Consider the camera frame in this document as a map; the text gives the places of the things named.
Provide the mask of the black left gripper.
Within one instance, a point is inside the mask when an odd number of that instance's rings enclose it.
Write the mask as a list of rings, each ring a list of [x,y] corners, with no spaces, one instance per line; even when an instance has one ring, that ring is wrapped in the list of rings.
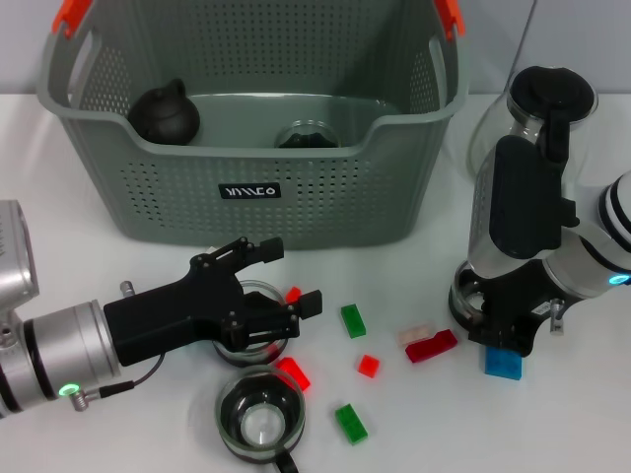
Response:
[[[284,257],[280,237],[250,242],[242,236],[201,253],[187,274],[160,288],[104,306],[112,347],[131,366],[198,341],[216,341],[230,352],[297,338],[300,321],[322,313],[321,291],[281,304],[260,292],[246,294],[236,273]]]

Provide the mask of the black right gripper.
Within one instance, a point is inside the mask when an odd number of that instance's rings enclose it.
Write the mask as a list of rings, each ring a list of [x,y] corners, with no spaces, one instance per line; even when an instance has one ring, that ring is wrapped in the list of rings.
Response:
[[[504,276],[484,279],[467,271],[483,297],[482,318],[469,328],[468,339],[528,357],[545,317],[533,311],[562,297],[541,260],[534,260]]]

